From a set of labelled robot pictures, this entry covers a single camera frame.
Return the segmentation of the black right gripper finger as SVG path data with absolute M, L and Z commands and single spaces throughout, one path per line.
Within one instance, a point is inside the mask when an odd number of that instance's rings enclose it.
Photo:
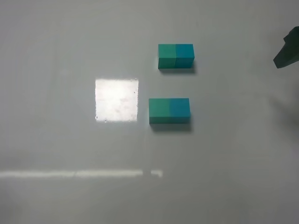
M 284 46 L 273 59 L 275 66 L 280 69 L 299 60 L 299 27 L 294 27 L 284 37 Z

